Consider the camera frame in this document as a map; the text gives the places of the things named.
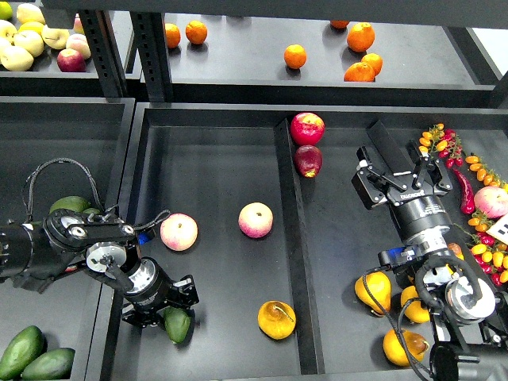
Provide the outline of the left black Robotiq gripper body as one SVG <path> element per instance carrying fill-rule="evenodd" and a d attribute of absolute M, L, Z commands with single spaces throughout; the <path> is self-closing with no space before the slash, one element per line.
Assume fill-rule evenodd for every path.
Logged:
<path fill-rule="evenodd" d="M 186 306 L 178 306 L 175 303 L 175 291 L 173 289 L 172 279 L 157 279 L 151 286 L 137 293 L 128 293 L 126 300 L 133 305 L 139 306 L 142 310 L 151 308 L 158 311 L 168 306 L 186 309 Z"/>

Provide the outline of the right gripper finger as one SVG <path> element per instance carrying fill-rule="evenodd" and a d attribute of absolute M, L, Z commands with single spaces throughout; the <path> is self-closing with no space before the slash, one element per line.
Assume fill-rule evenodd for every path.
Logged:
<path fill-rule="evenodd" d="M 405 184 L 397 180 L 394 175 L 389 175 L 372 164 L 365 146 L 357 149 L 356 156 L 359 160 L 356 173 L 365 175 L 376 189 L 387 191 L 389 187 L 394 187 L 397 191 L 405 190 Z"/>
<path fill-rule="evenodd" d="M 441 159 L 422 152 L 415 140 L 407 143 L 406 150 L 415 165 L 412 174 L 414 190 L 423 190 L 424 194 L 447 194 L 452 190 L 452 182 Z"/>

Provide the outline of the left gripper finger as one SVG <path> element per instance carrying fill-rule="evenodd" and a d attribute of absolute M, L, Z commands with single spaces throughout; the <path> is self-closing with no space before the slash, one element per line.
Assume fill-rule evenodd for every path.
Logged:
<path fill-rule="evenodd" d="M 198 292 L 192 275 L 186 275 L 172 283 L 174 300 L 178 306 L 194 306 L 199 303 Z"/>
<path fill-rule="evenodd" d="M 137 305 L 126 303 L 121 308 L 121 319 L 139 328 L 164 327 L 164 319 L 157 309 L 142 310 Z"/>

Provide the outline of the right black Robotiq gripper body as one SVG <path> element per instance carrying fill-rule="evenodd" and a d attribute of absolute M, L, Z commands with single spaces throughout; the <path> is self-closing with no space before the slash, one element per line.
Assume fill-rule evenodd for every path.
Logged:
<path fill-rule="evenodd" d="M 365 175 L 357 173 L 352 177 L 352 185 L 368 210 L 386 203 L 392 206 L 400 206 L 416 198 L 430 195 L 444 195 L 424 194 L 423 190 L 414 190 L 412 188 L 412 174 L 411 172 L 407 172 L 394 175 L 397 180 L 405 184 L 405 190 L 396 190 L 394 187 L 389 187 L 388 190 L 378 190 L 366 179 Z"/>

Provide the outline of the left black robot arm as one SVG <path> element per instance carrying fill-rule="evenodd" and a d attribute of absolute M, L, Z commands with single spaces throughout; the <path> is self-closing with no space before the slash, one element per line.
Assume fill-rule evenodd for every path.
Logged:
<path fill-rule="evenodd" d="M 153 258 L 140 254 L 140 236 L 169 216 L 168 210 L 144 225 L 125 222 L 117 206 L 90 214 L 58 207 L 34 221 L 37 176 L 52 164 L 73 163 L 70 158 L 49 160 L 25 181 L 24 222 L 1 227 L 1 280 L 42 293 L 56 280 L 83 271 L 121 293 L 127 301 L 122 320 L 141 328 L 162 325 L 169 306 L 190 310 L 199 301 L 193 277 L 174 281 Z"/>

